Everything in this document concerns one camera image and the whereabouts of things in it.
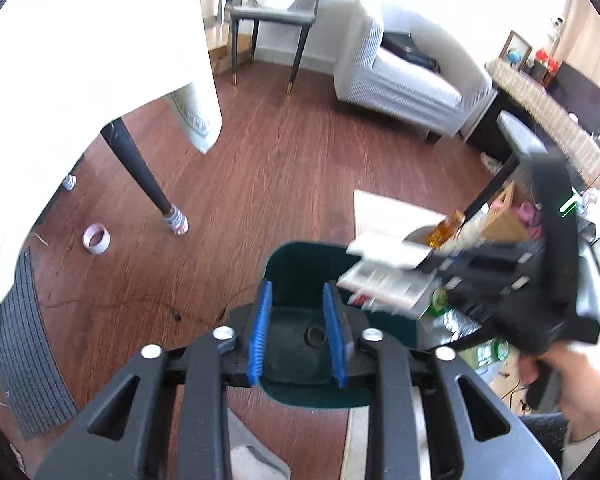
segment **floor mat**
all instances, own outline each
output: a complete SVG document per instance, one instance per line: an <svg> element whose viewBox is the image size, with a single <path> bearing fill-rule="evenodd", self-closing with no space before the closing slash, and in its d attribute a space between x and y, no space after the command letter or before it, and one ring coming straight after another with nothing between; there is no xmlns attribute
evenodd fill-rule
<svg viewBox="0 0 600 480"><path fill-rule="evenodd" d="M20 255L13 288L0 305L0 383L26 440L77 414L46 340L29 250Z"/></svg>

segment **roll of tape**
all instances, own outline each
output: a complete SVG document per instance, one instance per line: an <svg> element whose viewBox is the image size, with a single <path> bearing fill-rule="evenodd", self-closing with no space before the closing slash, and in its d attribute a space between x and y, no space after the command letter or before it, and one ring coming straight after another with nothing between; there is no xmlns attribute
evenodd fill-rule
<svg viewBox="0 0 600 480"><path fill-rule="evenodd" d="M102 236L100 241L91 245L91 241L98 235ZM91 224L84 230L84 234L82 235L82 244L91 254L102 254L109 247L110 241L111 236L109 236L109 231L102 224Z"/></svg>

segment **trash can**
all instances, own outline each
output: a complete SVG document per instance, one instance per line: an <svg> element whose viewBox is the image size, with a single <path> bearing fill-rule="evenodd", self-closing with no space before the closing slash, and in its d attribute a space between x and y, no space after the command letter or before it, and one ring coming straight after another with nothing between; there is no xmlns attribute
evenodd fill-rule
<svg viewBox="0 0 600 480"><path fill-rule="evenodd" d="M322 288L360 260L342 246L290 242L269 257L264 279L272 283L264 370L260 385L283 404L311 408L355 408L369 404L370 391L340 389L332 378L322 313ZM340 290L344 303L350 292ZM374 328L415 348L416 322L384 312L366 312Z"/></svg>

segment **curtain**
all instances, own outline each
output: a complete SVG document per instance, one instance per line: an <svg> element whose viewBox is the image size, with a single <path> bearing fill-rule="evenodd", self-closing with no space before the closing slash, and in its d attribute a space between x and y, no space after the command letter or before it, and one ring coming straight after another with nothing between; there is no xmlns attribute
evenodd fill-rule
<svg viewBox="0 0 600 480"><path fill-rule="evenodd" d="M589 0L571 0L555 51L600 87L600 16Z"/></svg>

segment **armchair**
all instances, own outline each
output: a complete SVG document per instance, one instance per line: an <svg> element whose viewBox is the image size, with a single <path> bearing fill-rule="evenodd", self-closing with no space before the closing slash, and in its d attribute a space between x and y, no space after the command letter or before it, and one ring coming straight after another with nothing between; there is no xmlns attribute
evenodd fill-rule
<svg viewBox="0 0 600 480"><path fill-rule="evenodd" d="M384 30L410 32L442 74L408 63L380 47ZM408 9L356 0L333 69L339 101L455 135L491 88L487 72L439 25Z"/></svg>

